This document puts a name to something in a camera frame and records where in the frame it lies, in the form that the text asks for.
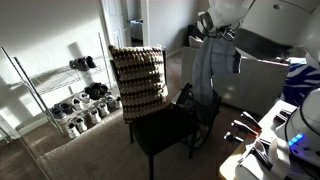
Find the chair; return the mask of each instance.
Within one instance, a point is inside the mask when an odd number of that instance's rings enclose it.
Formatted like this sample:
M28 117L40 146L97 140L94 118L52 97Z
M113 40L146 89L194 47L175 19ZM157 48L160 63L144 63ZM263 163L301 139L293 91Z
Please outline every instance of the chair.
M119 84L119 71L113 60L110 63ZM130 142L134 142L134 135L141 149L149 157L150 180L154 178L153 157L189 135L192 135L189 149L189 158L192 158L197 130L197 120L190 118L184 110L172 104L163 110L137 118L129 123Z

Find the chair leg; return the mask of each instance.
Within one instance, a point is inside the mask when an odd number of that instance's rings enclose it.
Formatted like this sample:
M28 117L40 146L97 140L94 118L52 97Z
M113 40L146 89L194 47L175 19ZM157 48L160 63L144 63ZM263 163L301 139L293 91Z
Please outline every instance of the chair leg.
M153 156L149 156L149 179L153 180Z
M189 159L192 159L194 144L196 143L197 131L192 134L191 145L189 150Z
M133 143L134 139L133 139L133 130L132 130L132 124L131 123L129 124L129 134L130 134L130 143Z

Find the blue light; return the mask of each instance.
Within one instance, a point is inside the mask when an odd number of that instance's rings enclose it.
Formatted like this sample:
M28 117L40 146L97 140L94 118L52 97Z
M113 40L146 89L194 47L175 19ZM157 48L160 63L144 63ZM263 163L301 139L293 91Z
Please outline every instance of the blue light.
M295 138L295 137L291 139L291 141L294 142L294 143L295 143L295 142L298 142L298 140L299 140L299 139L298 139L298 138Z
M302 139L302 138L303 138L303 134L298 134L298 135L296 136L296 138Z

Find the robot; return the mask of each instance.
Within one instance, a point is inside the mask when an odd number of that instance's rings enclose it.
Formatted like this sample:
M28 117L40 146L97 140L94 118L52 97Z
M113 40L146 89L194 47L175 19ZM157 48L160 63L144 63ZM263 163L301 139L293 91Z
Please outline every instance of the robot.
M320 0L209 0L209 4L206 12L198 13L199 30L208 36L228 34L242 56L286 59L292 48L299 47L307 53L309 65L320 63ZM291 153L317 167L319 107L320 86L306 95L302 105L275 131Z

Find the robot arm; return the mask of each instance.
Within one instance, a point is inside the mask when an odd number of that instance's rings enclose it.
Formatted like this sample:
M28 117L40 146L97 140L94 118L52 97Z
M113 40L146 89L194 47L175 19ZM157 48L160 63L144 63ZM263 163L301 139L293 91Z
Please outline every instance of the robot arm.
M209 0L200 12L198 27L207 35L240 25L235 32L237 51L252 59L286 58L301 47L307 61L320 61L319 0Z

